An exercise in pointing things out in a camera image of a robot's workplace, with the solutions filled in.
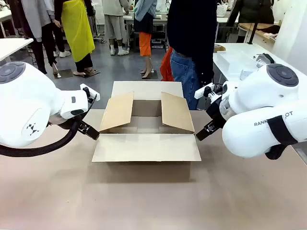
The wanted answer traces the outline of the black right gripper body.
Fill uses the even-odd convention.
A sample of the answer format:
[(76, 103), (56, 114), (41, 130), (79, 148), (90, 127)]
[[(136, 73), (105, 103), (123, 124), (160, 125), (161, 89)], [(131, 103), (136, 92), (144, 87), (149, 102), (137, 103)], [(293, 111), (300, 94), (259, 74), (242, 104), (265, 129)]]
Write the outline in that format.
[(222, 117), (219, 108), (221, 101), (222, 98), (221, 96), (219, 96), (218, 99), (211, 102), (210, 106), (206, 110), (206, 113), (212, 119), (211, 120), (212, 125), (224, 125), (226, 123), (226, 120)]

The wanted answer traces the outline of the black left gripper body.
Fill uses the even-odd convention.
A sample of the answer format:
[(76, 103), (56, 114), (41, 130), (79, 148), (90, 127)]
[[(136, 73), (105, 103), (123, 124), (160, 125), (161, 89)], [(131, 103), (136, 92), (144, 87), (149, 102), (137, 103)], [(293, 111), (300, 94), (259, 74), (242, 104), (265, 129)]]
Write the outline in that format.
[(72, 127), (74, 124), (80, 124), (80, 121), (76, 117), (65, 119), (60, 114), (54, 114), (49, 118), (50, 125), (57, 125), (60, 127)]

